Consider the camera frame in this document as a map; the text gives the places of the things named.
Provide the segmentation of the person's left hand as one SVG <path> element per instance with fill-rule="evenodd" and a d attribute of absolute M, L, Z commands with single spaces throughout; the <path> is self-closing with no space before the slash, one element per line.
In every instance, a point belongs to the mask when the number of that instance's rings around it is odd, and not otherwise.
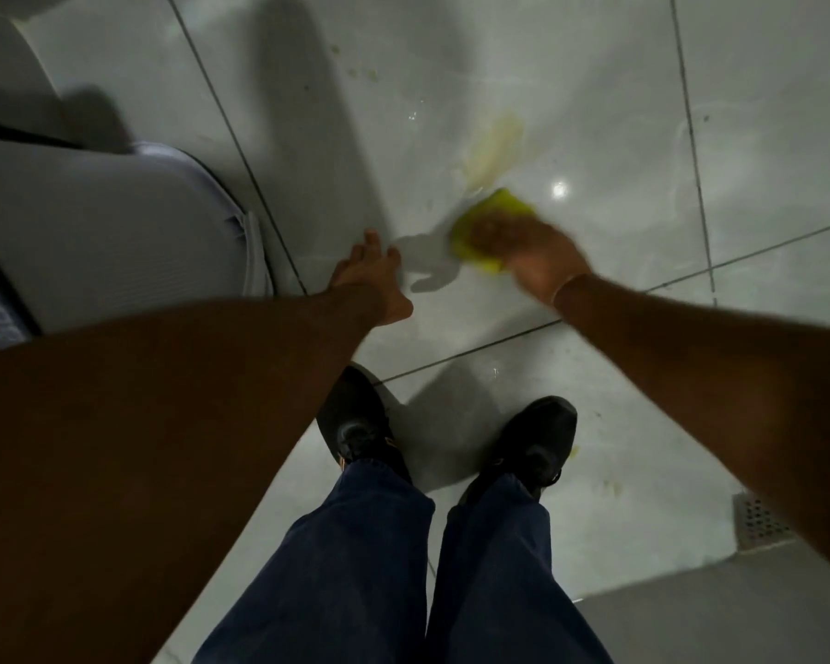
<path fill-rule="evenodd" d="M 335 267 L 328 289 L 365 289 L 380 306 L 378 326 L 412 316 L 413 303 L 400 284 L 402 255 L 395 246 L 382 244 L 379 232 L 367 228 L 363 240 L 352 246 L 347 258 Z"/>

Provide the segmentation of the person's right hand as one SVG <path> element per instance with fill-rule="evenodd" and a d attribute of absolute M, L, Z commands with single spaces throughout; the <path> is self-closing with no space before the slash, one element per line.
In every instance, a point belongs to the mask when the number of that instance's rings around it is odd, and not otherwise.
<path fill-rule="evenodd" d="M 517 284 L 543 305 L 552 307 L 569 282 L 591 275 L 591 265 L 575 242 L 555 226 L 527 215 L 520 247 L 506 259 L 496 259 Z"/>

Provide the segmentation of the person's left forearm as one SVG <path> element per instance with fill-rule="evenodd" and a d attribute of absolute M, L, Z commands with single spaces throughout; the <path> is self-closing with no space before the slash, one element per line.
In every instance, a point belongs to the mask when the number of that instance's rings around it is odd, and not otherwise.
<path fill-rule="evenodd" d="M 150 664 L 389 310 L 356 284 L 0 351 L 0 664 Z"/>

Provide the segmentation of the person's right forearm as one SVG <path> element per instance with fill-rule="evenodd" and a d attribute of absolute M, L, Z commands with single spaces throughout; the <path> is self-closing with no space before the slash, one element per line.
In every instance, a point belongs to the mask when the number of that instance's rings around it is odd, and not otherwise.
<path fill-rule="evenodd" d="M 542 300 L 830 562 L 830 326 L 590 273 Z"/>

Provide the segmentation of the black left shoe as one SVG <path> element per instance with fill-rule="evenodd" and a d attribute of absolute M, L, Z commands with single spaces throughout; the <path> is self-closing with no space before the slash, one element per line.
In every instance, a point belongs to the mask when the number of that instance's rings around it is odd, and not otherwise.
<path fill-rule="evenodd" d="M 358 460 L 372 459 L 412 484 L 384 403 L 367 373 L 356 365 L 344 368 L 315 421 L 332 458 L 342 470 Z"/>

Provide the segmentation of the black shoe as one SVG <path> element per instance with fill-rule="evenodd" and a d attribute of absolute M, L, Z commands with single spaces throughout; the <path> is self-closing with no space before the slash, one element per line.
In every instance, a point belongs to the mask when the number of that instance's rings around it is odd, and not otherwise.
<path fill-rule="evenodd" d="M 358 460 L 372 459 L 412 484 L 384 403 L 367 373 L 356 365 L 344 368 L 315 421 L 332 458 L 342 470 Z"/>
<path fill-rule="evenodd" d="M 540 500 L 571 456 L 577 422 L 575 407 L 563 397 L 531 402 L 503 427 L 459 504 L 475 504 L 504 475 L 516 478 L 533 500 Z"/>

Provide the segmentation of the black right shoe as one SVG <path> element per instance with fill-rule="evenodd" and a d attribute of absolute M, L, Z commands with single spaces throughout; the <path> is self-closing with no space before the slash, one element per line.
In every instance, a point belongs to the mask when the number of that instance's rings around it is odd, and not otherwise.
<path fill-rule="evenodd" d="M 531 402 L 503 427 L 459 504 L 475 504 L 504 475 L 516 478 L 533 500 L 540 500 L 571 456 L 577 422 L 575 407 L 563 397 Z"/>

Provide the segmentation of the white toilet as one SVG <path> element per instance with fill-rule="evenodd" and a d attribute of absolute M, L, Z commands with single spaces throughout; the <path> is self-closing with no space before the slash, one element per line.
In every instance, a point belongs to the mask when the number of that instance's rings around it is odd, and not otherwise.
<path fill-rule="evenodd" d="M 96 90 L 64 103 L 0 8 L 0 350 L 199 300 L 276 294 L 263 227 L 185 151 L 125 136 Z"/>

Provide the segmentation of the blue jeans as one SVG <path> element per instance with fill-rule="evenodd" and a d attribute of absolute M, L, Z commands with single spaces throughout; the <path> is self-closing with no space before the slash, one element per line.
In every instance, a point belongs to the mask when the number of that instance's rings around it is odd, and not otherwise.
<path fill-rule="evenodd" d="M 299 519 L 193 664 L 612 664 L 554 579 L 550 514 L 510 474 L 449 513 L 375 460 Z"/>

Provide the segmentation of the metal floor drain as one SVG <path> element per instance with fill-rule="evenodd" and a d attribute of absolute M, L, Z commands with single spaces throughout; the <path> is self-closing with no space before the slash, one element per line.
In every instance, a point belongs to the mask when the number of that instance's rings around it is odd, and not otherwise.
<path fill-rule="evenodd" d="M 793 530 L 752 492 L 735 494 L 732 503 L 738 553 L 763 551 L 796 540 Z"/>

